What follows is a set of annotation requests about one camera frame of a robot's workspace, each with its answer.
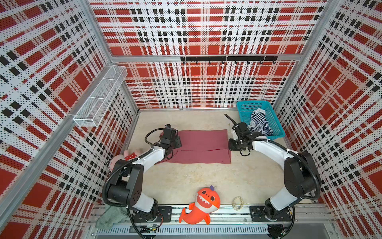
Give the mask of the pink ribbed tank top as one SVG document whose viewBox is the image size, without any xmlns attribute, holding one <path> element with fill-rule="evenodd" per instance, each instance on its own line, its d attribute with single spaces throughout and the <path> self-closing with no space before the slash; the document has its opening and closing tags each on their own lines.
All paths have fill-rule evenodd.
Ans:
<svg viewBox="0 0 382 239">
<path fill-rule="evenodd" d="M 221 130 L 181 130 L 182 146 L 173 150 L 170 159 L 163 162 L 178 164 L 230 164 L 231 151 L 228 147 L 228 131 Z"/>
</svg>

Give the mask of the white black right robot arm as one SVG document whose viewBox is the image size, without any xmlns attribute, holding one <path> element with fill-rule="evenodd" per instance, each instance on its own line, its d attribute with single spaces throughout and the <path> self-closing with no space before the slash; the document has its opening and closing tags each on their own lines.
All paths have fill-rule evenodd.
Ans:
<svg viewBox="0 0 382 239">
<path fill-rule="evenodd" d="M 284 186 L 266 200 L 261 216 L 277 221 L 289 208 L 302 201 L 320 198 L 321 179 L 313 157 L 307 151 L 297 152 L 270 140 L 259 132 L 251 132 L 244 122 L 232 121 L 231 151 L 256 151 L 276 162 L 284 171 Z"/>
</svg>

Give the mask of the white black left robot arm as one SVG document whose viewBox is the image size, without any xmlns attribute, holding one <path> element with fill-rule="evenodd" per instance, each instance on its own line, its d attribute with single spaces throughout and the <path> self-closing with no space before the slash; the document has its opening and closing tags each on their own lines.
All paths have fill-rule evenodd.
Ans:
<svg viewBox="0 0 382 239">
<path fill-rule="evenodd" d="M 149 132 L 145 142 L 150 148 L 130 160 L 119 159 L 102 188 L 102 199 L 110 206 L 123 207 L 154 221 L 159 215 L 157 200 L 142 192 L 143 176 L 155 164 L 173 157 L 173 150 L 182 146 L 179 132 L 170 124 Z"/>
</svg>

